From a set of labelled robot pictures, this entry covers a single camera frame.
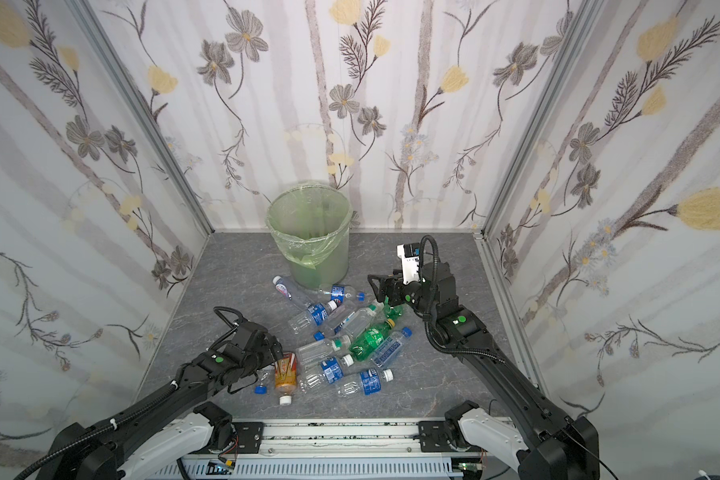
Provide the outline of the clear bottle green ring grey cap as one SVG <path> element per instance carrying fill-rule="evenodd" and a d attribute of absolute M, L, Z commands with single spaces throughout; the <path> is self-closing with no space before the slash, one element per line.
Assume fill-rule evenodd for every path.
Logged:
<path fill-rule="evenodd" d="M 358 309 L 337 325 L 334 335 L 346 335 L 352 340 L 357 339 L 369 327 L 379 310 L 380 306 L 377 303 Z"/>

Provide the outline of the orange tea bottle white cap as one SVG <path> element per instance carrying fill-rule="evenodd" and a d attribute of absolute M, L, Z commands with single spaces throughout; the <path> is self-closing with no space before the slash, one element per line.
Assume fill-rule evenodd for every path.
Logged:
<path fill-rule="evenodd" d="M 293 352 L 285 352 L 274 366 L 274 385 L 279 395 L 279 405 L 291 405 L 293 394 L 298 387 L 297 357 Z"/>

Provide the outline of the clear bottle white cap green band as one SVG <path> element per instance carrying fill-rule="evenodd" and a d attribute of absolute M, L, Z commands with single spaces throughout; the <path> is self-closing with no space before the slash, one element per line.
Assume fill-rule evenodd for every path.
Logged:
<path fill-rule="evenodd" d="M 351 344 L 351 338 L 342 335 L 334 338 L 324 338 L 296 350 L 296 357 L 299 365 L 306 369 L 307 367 L 319 364 L 321 361 L 329 358 L 345 355 Z"/>

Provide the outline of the clear bottle blue cap small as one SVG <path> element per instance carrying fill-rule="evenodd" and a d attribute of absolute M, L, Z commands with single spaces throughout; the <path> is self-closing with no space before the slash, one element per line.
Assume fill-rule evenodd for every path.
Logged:
<path fill-rule="evenodd" d="M 376 368 L 384 369 L 400 354 L 412 335 L 413 331 L 408 327 L 392 331 L 371 355 L 372 364 Z"/>

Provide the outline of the clear bottle purple label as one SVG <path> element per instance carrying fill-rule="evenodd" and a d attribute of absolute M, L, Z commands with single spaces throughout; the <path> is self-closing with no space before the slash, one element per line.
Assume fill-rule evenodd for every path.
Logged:
<path fill-rule="evenodd" d="M 293 279 L 277 275 L 272 279 L 275 289 L 287 300 L 301 309 L 308 309 L 314 304 L 313 299 Z"/>

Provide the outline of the clear bottle blue label bottom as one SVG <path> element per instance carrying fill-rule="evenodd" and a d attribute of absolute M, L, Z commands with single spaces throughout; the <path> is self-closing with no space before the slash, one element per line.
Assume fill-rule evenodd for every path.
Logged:
<path fill-rule="evenodd" d="M 382 387 L 394 380 L 391 369 L 370 368 L 344 377 L 337 383 L 336 391 L 340 397 L 356 395 L 369 396 L 380 392 Z"/>

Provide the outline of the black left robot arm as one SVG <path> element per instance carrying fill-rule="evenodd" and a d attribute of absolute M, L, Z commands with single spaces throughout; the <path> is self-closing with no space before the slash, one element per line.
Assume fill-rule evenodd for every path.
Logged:
<path fill-rule="evenodd" d="M 48 453 L 19 473 L 38 479 L 143 479 L 166 463 L 208 449 L 239 446 L 232 416 L 213 403 L 221 392 L 240 391 L 239 381 L 283 357 L 268 329 L 239 315 L 228 331 L 167 384 L 89 427 L 62 430 Z"/>

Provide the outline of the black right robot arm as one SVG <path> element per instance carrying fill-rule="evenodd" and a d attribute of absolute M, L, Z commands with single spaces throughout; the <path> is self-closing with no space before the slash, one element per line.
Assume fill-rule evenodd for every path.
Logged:
<path fill-rule="evenodd" d="M 599 478 L 596 428 L 555 404 L 501 351 L 485 323 L 460 302 L 436 240 L 425 235 L 400 245 L 397 255 L 400 268 L 368 275 L 375 298 L 410 306 L 422 320 L 429 344 L 468 365 L 512 421 L 506 424 L 476 403 L 464 402 L 446 419 L 450 442 L 492 454 L 522 479 Z"/>

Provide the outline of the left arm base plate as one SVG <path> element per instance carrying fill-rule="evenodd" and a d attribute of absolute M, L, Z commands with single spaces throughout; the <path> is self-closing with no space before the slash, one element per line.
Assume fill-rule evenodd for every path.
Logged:
<path fill-rule="evenodd" d="M 227 422 L 221 426 L 215 450 L 220 454 L 258 454 L 263 439 L 263 422 Z"/>

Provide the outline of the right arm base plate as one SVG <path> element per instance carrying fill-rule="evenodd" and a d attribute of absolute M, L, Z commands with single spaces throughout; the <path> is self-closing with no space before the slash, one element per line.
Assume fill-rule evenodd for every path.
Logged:
<path fill-rule="evenodd" d="M 420 449 L 425 453 L 476 452 L 463 437 L 458 425 L 449 420 L 422 420 L 418 423 Z"/>

